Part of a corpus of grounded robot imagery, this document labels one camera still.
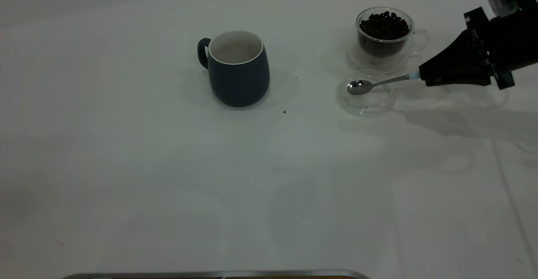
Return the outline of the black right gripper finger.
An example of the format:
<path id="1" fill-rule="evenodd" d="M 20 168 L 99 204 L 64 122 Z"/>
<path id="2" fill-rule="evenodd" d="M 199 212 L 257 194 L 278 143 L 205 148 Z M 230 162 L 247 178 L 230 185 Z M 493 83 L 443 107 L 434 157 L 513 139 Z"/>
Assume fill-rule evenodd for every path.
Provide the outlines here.
<path id="1" fill-rule="evenodd" d="M 488 76 L 470 30 L 464 30 L 437 55 L 420 65 L 420 76 Z"/>
<path id="2" fill-rule="evenodd" d="M 477 85 L 488 86 L 491 78 L 487 74 L 481 73 L 455 73 L 433 72 L 425 74 L 425 84 L 428 87 L 444 85 Z"/>

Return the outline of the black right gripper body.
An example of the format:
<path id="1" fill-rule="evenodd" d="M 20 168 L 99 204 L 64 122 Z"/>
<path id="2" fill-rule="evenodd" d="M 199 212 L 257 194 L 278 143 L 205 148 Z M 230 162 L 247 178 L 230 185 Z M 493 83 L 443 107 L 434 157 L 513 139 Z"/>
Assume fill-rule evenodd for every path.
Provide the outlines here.
<path id="1" fill-rule="evenodd" d="M 488 19 L 482 8 L 464 15 L 476 49 L 476 72 L 465 84 L 487 86 L 494 78 L 499 89 L 515 86 L 512 72 L 537 63 L 538 11 L 519 9 L 505 17 Z"/>

